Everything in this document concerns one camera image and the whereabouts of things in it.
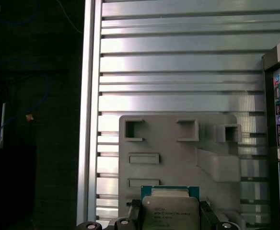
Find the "vertical metal bar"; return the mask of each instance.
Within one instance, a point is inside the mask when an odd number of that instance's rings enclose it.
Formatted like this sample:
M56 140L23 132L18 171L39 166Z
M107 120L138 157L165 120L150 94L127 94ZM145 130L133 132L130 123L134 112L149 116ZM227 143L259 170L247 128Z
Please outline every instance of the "vertical metal bar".
M88 211L88 179L89 179L89 133L90 133L90 105L91 79L93 55L93 28L94 28L94 0L86 0L83 56L82 56L82 93L79 135L79 166L77 190L77 218L79 225L87 221Z
M92 68L91 120L90 120L90 157L88 188L88 220L96 219L96 168L97 168L97 125L100 77L100 46L102 24L102 0L95 1L94 10L94 49Z

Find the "blue cable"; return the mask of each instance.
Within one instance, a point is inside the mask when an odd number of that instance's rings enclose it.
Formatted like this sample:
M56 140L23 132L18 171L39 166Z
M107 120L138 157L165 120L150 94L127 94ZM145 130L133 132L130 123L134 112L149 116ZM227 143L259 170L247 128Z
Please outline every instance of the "blue cable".
M3 20L3 19L0 18L0 23L1 24L6 24L6 25L14 26L14 25L24 25L24 24L27 24L27 23L33 21L34 19L37 18L38 11L39 11L39 0L35 0L35 1L36 1L35 12L28 19L26 19L24 21L12 23L12 22L9 22L9 21L6 21L6 20Z
M40 70L40 67L38 65L35 65L35 64L32 64L32 63L29 63L29 62L26 62L26 61L21 61L21 60L17 60L17 59L5 59L5 60L0 60L0 63L3 63L3 62L10 62L10 61L13 61L13 62L20 62L22 64L26 64L26 65L29 65L31 67L33 67L34 69L38 69ZM24 112L20 112L16 115L14 115L13 117L10 117L6 122L4 122L4 124L0 127L0 132L2 130L2 128L4 128L5 125L9 124L11 121L19 118L20 116L22 115L27 115L29 114L31 111L33 111L34 109L36 109L37 107L40 106L40 104L46 100L47 98L47 95L48 95L48 89L49 89L49 83L48 83L48 76L47 74L43 73L43 76L45 78L45 83L46 83L46 90L45 90L45 93L44 93L44 96L43 98L35 105L33 105L32 107L30 107L28 110L24 111Z

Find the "metal slotted panel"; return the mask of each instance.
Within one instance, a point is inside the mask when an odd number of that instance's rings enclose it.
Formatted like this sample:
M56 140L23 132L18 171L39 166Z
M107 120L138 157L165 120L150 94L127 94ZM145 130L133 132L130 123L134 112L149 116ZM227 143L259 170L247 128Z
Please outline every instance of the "metal slotted panel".
M117 213L120 116L200 112L242 125L240 211L266 223L261 56L280 42L280 1L96 0L94 23L88 219Z

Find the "dark wall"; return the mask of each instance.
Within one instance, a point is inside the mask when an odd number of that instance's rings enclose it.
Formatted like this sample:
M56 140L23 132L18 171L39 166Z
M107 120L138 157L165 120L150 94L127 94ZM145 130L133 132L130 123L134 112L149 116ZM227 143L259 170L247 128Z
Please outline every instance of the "dark wall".
M72 22L83 31L85 0L60 1ZM69 24L56 0L1 0L0 21L29 18L37 2L38 14L32 22L19 26L0 22L0 60L20 59L42 69L69 72L48 75L47 98L32 111L32 122L28 123L22 114L4 129L5 143L34 144L37 149L34 213L9 229L65 230L76 223L83 34ZM0 69L32 67L3 61ZM42 75L9 87L11 105L7 105L6 120L37 103L45 90ZM3 218L9 215L2 210Z

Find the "gray plastic tray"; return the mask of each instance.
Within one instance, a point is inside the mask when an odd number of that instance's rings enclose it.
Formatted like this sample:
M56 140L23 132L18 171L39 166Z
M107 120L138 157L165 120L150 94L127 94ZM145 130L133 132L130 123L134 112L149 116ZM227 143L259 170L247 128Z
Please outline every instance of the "gray plastic tray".
M201 200L239 211L241 138L233 115L122 116L119 216L142 185L199 186Z

